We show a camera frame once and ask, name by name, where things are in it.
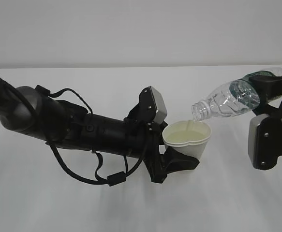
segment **clear plastic bottle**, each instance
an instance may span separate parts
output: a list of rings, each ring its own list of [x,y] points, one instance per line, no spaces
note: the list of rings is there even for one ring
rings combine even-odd
[[[256,90],[249,83],[254,75],[282,76],[282,68],[266,69],[226,83],[209,94],[205,100],[192,105],[193,120],[202,121],[210,117],[233,117],[258,107]]]

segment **white paper cup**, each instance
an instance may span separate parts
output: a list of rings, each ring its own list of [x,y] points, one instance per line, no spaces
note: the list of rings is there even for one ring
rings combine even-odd
[[[185,141],[182,143],[175,143],[174,141],[170,141],[168,139],[168,137],[172,133],[179,131],[195,131],[202,134],[203,138],[200,140]],[[205,122],[188,120],[180,121],[167,126],[162,132],[162,137],[166,148],[168,146],[171,146],[176,151],[187,156],[195,157],[199,160],[206,147],[207,142],[210,139],[211,134],[212,129]]]

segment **pale yellow liquid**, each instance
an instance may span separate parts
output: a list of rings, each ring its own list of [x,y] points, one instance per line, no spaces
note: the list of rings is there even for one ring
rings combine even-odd
[[[167,137],[170,143],[184,143],[188,141],[198,141],[205,139],[205,135],[191,130],[176,131]]]

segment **white backdrop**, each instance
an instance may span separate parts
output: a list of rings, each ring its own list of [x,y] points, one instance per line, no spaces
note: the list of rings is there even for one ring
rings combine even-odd
[[[14,86],[71,87],[96,114],[123,119],[140,91],[163,95],[166,121],[190,119],[190,106],[219,84],[263,66],[109,69],[6,69]],[[81,104],[76,97],[63,98]],[[0,232],[282,232],[282,158],[269,171],[255,170],[247,155],[253,113],[209,120],[213,135],[201,163],[188,174],[150,182],[145,166],[127,182],[91,186],[60,169],[49,147],[0,125]],[[68,165],[93,178],[96,156],[61,150]],[[105,154],[100,174],[124,169],[123,158]],[[135,159],[130,158],[130,166]]]
[[[282,64],[282,0],[0,0],[0,68]]]

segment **black cable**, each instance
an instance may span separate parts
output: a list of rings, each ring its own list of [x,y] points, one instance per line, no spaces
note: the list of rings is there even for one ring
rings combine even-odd
[[[125,168],[126,168],[126,174],[128,172],[128,161],[127,161],[127,154],[123,154],[123,160],[125,161]]]
[[[96,181],[96,180],[90,180],[87,178],[84,178],[76,173],[74,173],[73,171],[71,171],[67,165],[64,163],[62,157],[60,156],[55,143],[51,140],[51,137],[48,133],[48,130],[45,129],[43,122],[40,120],[38,114],[36,113],[35,109],[32,107],[32,105],[29,103],[29,101],[16,89],[14,88],[12,85],[10,85],[9,83],[7,83],[6,81],[2,80],[2,82],[4,83],[5,87],[11,91],[17,98],[19,98],[19,100],[26,106],[26,108],[30,111],[31,115],[35,118],[35,120],[37,121],[37,123],[39,124],[42,132],[45,135],[46,141],[48,142],[51,150],[53,151],[55,158],[57,159],[59,165],[61,166],[61,168],[71,177],[73,177],[76,180],[79,180],[81,182],[87,183],[87,184],[91,184],[91,185],[104,185],[107,184],[107,181]]]
[[[62,157],[60,156],[59,151],[57,150],[57,147],[55,145],[55,143],[52,141],[50,134],[48,132],[48,130],[45,128],[43,122],[41,121],[41,119],[39,118],[38,114],[36,113],[35,109],[32,107],[32,105],[30,104],[30,102],[16,89],[14,88],[12,85],[10,85],[9,83],[7,83],[6,81],[4,81],[3,79],[1,79],[2,83],[5,85],[5,87],[11,91],[17,98],[19,98],[19,100],[26,106],[26,108],[29,110],[29,112],[31,113],[31,115],[35,118],[36,122],[38,123],[38,125],[40,126],[41,131],[43,132],[46,141],[48,142],[51,150],[53,151],[55,158],[57,159],[59,165],[61,166],[61,168],[72,178],[79,180],[83,183],[87,183],[87,184],[92,184],[92,185],[105,185],[108,184],[108,181],[102,177],[100,177],[98,175],[98,170],[102,167],[103,164],[103,157],[100,153],[97,153],[94,151],[94,153],[97,155],[98,157],[98,167],[95,171],[95,177],[97,180],[91,180],[91,179],[87,179],[84,178],[76,173],[74,173],[72,170],[70,170],[68,168],[68,166],[65,164],[65,162],[63,161]],[[54,94],[50,94],[50,97],[58,97],[60,95],[62,95],[65,91],[71,91],[72,93],[74,93],[85,105],[86,107],[88,107],[88,109],[90,110],[91,113],[91,117],[93,116],[93,111],[91,109],[91,107],[84,101],[84,99],[78,94],[76,93],[74,90],[70,89],[70,88],[65,88],[60,90],[57,93]],[[125,159],[125,166],[126,166],[126,176],[130,176],[141,164],[141,162],[144,159],[147,147],[148,147],[148,128],[146,128],[147,131],[147,136],[146,136],[146,141],[145,141],[145,146],[143,149],[143,152],[141,154],[141,156],[139,157],[138,161],[136,162],[136,164],[133,166],[132,169],[128,170],[128,162],[127,162],[127,157],[124,157]]]
[[[90,116],[90,120],[89,120],[89,121],[91,121],[91,119],[92,119],[92,117],[93,117],[92,108],[91,108],[91,107],[87,104],[87,102],[86,102],[77,92],[75,92],[73,89],[71,89],[71,88],[64,88],[64,89],[58,91],[57,93],[50,93],[50,94],[49,94],[49,97],[51,97],[51,98],[57,98],[57,97],[61,96],[61,95],[62,95],[64,92],[66,92],[66,91],[70,91],[70,92],[72,92],[73,94],[75,94],[75,95],[85,104],[85,106],[86,106],[86,107],[89,109],[89,111],[90,111],[91,116]]]
[[[103,165],[103,156],[102,156],[100,153],[98,153],[98,152],[96,152],[96,151],[94,151],[94,150],[92,151],[92,153],[94,153],[94,154],[97,155],[98,161],[99,161],[98,167],[97,167],[96,171],[94,172],[95,178],[96,178],[97,180],[99,180],[99,181],[107,181],[106,179],[104,179],[104,178],[102,178],[102,177],[100,177],[100,176],[98,175],[98,170],[99,170],[99,169],[102,167],[102,165]]]
[[[137,160],[136,164],[126,173],[126,177],[128,177],[132,173],[134,173],[135,170],[140,166],[140,164],[144,160],[144,157],[145,157],[145,154],[146,154],[146,151],[147,151],[147,147],[148,147],[148,143],[149,143],[148,139],[149,139],[149,130],[148,130],[148,127],[146,126],[146,139],[145,139],[145,144],[144,144],[144,148],[143,148],[142,154],[140,155],[140,157]]]

